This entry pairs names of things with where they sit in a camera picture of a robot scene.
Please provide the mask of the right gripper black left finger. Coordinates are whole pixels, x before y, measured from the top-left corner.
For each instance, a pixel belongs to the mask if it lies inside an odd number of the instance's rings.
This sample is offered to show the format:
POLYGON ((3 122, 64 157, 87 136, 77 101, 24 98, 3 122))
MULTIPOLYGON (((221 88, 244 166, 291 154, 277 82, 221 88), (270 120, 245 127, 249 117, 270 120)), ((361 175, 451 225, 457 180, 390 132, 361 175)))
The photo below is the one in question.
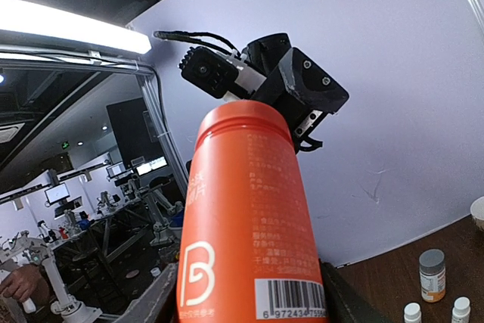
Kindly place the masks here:
POLYGON ((170 323, 174 320, 178 263, 170 263, 115 323, 170 323))

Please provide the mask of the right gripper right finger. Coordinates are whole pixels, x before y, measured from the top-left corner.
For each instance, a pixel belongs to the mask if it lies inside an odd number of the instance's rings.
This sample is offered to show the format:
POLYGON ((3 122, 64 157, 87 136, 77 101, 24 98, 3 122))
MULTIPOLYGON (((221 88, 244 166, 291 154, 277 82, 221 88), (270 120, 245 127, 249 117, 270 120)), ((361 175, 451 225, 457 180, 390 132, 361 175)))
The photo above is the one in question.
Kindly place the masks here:
POLYGON ((391 322, 363 297, 359 296, 333 265, 321 260, 319 260, 319 265, 330 322, 391 322))

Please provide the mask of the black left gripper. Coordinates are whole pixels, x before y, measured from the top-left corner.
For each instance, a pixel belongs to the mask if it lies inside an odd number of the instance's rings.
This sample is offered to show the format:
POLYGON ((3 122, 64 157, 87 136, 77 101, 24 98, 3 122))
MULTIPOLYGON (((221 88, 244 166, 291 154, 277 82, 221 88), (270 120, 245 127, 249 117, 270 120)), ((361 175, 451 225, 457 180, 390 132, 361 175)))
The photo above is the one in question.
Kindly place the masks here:
POLYGON ((323 142, 312 131, 349 100, 349 93, 309 56, 292 47, 286 33, 250 42, 242 51, 252 68, 266 76, 252 99, 267 104, 285 119, 295 152, 312 152, 323 142))

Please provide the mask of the grey-capped orange label bottle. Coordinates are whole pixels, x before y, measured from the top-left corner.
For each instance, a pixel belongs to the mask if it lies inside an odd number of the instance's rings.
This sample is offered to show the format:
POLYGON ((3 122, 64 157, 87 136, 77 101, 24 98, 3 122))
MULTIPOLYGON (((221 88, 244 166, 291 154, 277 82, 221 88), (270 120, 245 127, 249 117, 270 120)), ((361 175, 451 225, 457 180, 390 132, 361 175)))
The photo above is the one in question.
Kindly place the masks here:
POLYGON ((446 293, 445 254, 440 249, 429 249, 419 256, 420 290, 422 299, 437 303, 446 293))

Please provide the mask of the orange pill bottle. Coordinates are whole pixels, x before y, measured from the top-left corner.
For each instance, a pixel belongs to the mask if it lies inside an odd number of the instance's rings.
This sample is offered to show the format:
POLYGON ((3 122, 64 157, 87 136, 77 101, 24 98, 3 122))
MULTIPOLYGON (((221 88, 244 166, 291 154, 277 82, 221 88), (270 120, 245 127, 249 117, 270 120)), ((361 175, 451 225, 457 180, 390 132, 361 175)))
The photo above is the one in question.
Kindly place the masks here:
POLYGON ((181 322, 326 322, 302 177, 283 117, 258 101, 209 112, 188 184, 181 322))

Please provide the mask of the small white pill bottle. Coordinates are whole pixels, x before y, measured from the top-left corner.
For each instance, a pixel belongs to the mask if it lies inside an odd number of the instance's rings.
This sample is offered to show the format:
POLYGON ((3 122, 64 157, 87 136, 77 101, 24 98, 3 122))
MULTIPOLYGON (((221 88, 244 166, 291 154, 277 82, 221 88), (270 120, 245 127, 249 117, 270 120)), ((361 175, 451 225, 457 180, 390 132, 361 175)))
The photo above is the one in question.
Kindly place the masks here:
POLYGON ((451 312, 451 323, 468 323, 470 321, 470 300, 458 297, 451 312))

